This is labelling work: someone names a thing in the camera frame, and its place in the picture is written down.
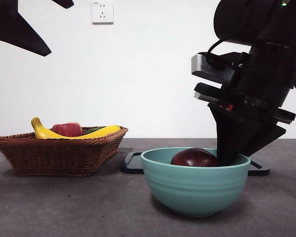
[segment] dark red apple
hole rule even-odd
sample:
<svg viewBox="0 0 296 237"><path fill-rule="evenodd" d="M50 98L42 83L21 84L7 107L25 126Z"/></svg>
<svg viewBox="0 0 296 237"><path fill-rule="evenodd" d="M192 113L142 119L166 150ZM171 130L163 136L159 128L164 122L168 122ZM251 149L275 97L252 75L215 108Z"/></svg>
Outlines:
<svg viewBox="0 0 296 237"><path fill-rule="evenodd" d="M53 132L56 132L60 135L67 137L78 137L82 136L82 128L77 122L68 122L65 124L55 124L52 129Z"/></svg>
<svg viewBox="0 0 296 237"><path fill-rule="evenodd" d="M176 153L171 160L171 164L199 167L219 166L216 156L202 148L189 148Z"/></svg>

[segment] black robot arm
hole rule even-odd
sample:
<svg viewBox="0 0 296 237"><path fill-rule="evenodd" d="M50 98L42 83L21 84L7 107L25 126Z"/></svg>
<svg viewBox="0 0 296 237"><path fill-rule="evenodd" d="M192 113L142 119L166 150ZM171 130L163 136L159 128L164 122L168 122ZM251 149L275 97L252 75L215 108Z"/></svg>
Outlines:
<svg viewBox="0 0 296 237"><path fill-rule="evenodd" d="M64 8L72 0L53 0ZM51 53L43 39L18 13L18 0L0 0L0 40L28 51L46 56Z"/></svg>
<svg viewBox="0 0 296 237"><path fill-rule="evenodd" d="M214 27L220 40L192 58L192 74L222 84L199 83L194 90L209 102L218 157L229 165L237 154L250 156L285 134L277 122L295 119L280 107L296 88L296 0L222 0ZM223 41L251 49L214 55Z"/></svg>

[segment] gray table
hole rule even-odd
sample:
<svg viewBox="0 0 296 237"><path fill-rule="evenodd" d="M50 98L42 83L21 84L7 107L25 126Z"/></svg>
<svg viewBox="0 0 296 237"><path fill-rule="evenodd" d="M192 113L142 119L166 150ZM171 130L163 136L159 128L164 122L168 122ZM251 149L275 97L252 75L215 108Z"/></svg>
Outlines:
<svg viewBox="0 0 296 237"><path fill-rule="evenodd" d="M131 151L216 146L215 139L124 139L92 177L18 177L0 154L0 237L296 237L296 140L277 140L253 158L271 167L250 176L240 198L207 218L163 206L142 174L119 164Z"/></svg>

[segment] ceramic bowl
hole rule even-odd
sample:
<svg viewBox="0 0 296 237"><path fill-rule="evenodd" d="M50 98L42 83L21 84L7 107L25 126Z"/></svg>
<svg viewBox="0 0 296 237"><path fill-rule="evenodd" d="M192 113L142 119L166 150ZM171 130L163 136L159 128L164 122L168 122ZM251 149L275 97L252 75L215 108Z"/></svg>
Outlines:
<svg viewBox="0 0 296 237"><path fill-rule="evenodd" d="M222 211L241 194L250 159L238 155L231 166L191 167L172 165L172 157L190 147L169 147L141 154L143 170L152 194L174 212L205 217ZM216 155L215 149L207 149Z"/></svg>

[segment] yellow banana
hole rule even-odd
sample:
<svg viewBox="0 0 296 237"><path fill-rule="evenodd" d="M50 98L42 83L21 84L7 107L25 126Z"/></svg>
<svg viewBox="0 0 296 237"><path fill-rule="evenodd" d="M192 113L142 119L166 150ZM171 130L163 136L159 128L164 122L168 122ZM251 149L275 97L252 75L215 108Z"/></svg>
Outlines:
<svg viewBox="0 0 296 237"><path fill-rule="evenodd" d="M59 139L59 138L65 138L65 139L91 139L91 138L97 138L97 137L103 137L106 136L110 133L117 132L121 128L118 125L110 125L104 128L101 128L100 130L97 130L95 132L83 135L83 136L78 136L78 137L66 137L59 135L52 130L49 130L45 128L39 118L35 117L31 120L31 124L34 128L35 131L35 137L40 138L40 139L48 139L48 138L54 138L54 139Z"/></svg>

